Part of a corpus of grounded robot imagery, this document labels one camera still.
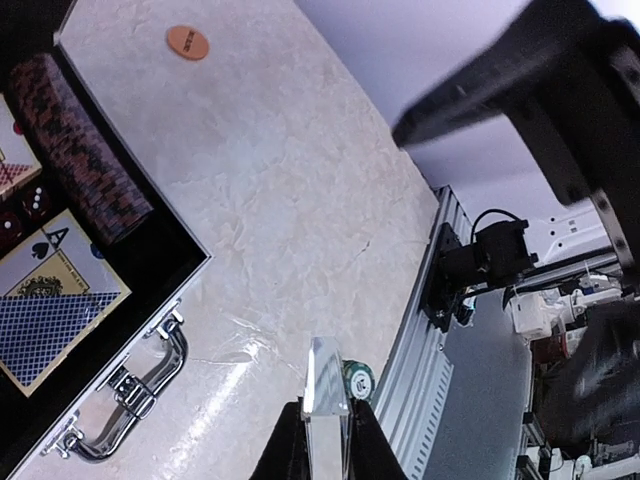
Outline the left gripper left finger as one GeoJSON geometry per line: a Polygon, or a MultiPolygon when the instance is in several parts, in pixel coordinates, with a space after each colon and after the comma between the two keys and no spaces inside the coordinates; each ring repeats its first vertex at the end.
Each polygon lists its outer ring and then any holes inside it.
{"type": "Polygon", "coordinates": [[[310,479],[306,424],[301,400],[284,405],[250,480],[310,479]]]}

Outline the blue playing card deck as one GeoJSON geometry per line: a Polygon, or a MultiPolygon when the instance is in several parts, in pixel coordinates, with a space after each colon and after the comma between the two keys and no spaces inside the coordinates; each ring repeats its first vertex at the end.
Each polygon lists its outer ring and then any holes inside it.
{"type": "Polygon", "coordinates": [[[1,259],[1,371],[31,396],[130,294],[63,211],[1,259]]]}

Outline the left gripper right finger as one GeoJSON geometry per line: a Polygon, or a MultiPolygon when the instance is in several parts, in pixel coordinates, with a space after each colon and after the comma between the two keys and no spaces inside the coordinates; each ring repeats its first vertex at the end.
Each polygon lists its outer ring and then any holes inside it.
{"type": "Polygon", "coordinates": [[[407,479],[374,415],[371,405],[359,399],[351,402],[348,478],[355,480],[407,479]]]}

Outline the orange round button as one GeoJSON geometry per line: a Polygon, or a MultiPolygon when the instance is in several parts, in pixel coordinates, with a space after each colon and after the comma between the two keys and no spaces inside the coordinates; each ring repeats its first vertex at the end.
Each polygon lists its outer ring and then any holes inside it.
{"type": "Polygon", "coordinates": [[[190,61],[202,60],[209,54],[210,46],[207,38],[191,26],[170,27],[166,40],[173,52],[190,61]]]}

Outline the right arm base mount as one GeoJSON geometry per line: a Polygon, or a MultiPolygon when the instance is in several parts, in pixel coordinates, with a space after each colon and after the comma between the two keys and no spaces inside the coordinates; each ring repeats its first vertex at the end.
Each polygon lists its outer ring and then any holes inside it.
{"type": "Polygon", "coordinates": [[[474,223],[466,245],[451,224],[445,223],[439,229],[419,309],[443,333],[449,330],[453,319],[462,325],[469,322],[472,309],[464,301],[475,296],[474,287],[484,284],[492,291],[512,286],[538,261],[525,242],[527,220],[501,209],[489,209],[479,217],[490,214],[506,218],[483,229],[474,223]]]}

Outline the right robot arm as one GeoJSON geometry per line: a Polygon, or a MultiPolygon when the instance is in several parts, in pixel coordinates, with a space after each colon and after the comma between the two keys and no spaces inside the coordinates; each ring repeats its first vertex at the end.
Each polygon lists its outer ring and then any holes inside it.
{"type": "Polygon", "coordinates": [[[533,1],[484,51],[409,106],[401,148],[506,116],[557,200],[590,200],[623,279],[639,283],[639,33],[588,1],[533,1]]]}

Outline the red playing card deck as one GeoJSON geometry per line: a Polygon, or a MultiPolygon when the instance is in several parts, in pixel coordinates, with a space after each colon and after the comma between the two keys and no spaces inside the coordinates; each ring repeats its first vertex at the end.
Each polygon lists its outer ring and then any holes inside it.
{"type": "Polygon", "coordinates": [[[42,166],[11,112],[4,95],[1,95],[0,128],[0,194],[1,200],[6,200],[39,175],[42,166]]]}

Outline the aluminium poker case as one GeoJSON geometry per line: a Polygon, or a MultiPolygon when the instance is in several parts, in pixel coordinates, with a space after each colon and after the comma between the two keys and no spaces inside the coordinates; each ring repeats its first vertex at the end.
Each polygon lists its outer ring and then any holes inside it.
{"type": "Polygon", "coordinates": [[[1,475],[112,457],[182,369],[208,256],[63,44],[75,1],[1,5],[1,475]]]}

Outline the black triangular button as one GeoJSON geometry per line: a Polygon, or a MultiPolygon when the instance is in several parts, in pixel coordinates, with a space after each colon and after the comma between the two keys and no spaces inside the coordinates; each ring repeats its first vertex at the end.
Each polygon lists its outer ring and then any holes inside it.
{"type": "Polygon", "coordinates": [[[349,476],[351,402],[343,377],[339,344],[333,337],[311,339],[302,397],[310,477],[349,476]]]}

